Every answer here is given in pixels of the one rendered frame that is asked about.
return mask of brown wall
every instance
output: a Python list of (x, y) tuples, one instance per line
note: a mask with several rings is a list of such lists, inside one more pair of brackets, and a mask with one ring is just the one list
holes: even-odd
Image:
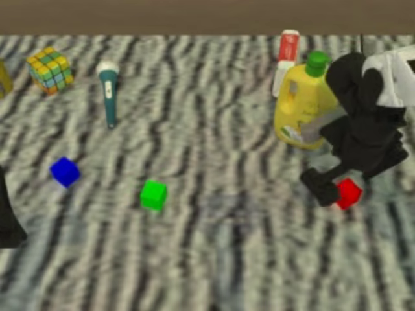
[(413, 34), (415, 0), (0, 1), (0, 34), (277, 34), (289, 28)]

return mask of green bottle cap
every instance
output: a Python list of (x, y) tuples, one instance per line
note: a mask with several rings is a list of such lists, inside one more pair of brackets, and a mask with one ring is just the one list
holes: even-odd
[(330, 62), (330, 57), (321, 51), (313, 51), (307, 58), (305, 65), (305, 72), (314, 78), (324, 75), (327, 65)]

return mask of black object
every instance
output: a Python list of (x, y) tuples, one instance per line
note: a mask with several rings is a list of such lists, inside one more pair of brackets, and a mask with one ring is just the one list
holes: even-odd
[(0, 249), (18, 248), (26, 239), (27, 234), (10, 205), (5, 173), (0, 167)]
[(362, 53), (352, 52), (334, 61), (327, 70), (326, 82), (347, 115), (325, 125), (320, 135), (332, 146), (332, 154), (340, 164), (327, 172), (310, 168), (300, 176), (321, 206), (340, 199), (333, 180), (349, 170), (361, 172), (368, 181), (409, 156), (398, 130), (406, 125), (406, 108), (377, 106), (383, 77), (375, 69), (362, 76), (365, 59)]

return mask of gray striped surface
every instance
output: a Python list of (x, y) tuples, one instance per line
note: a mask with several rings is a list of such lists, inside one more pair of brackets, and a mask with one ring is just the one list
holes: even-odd
[[(367, 37), (381, 51), (413, 41)], [(0, 101), (0, 164), (29, 240), (0, 251), (1, 311), (413, 311), (415, 159), (364, 188), (350, 212), (300, 185), (328, 147), (291, 148), (272, 127), (279, 38), (0, 37), (15, 81)], [(45, 97), (25, 57), (62, 51), (75, 84)], [(302, 37), (333, 58), (358, 37)], [(106, 128), (100, 60), (121, 66), (119, 124)], [(413, 153), (415, 111), (405, 144)], [(82, 179), (50, 177), (59, 157)], [(139, 206), (164, 182), (162, 214)]]

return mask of yellow bottle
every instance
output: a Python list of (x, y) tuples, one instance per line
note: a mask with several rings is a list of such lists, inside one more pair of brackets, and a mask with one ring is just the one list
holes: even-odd
[(336, 108), (337, 99), (326, 84), (329, 57), (320, 51), (310, 53), (307, 63), (287, 71), (279, 91), (274, 114), (277, 136), (288, 144), (314, 150), (324, 142), (305, 142), (301, 126)]

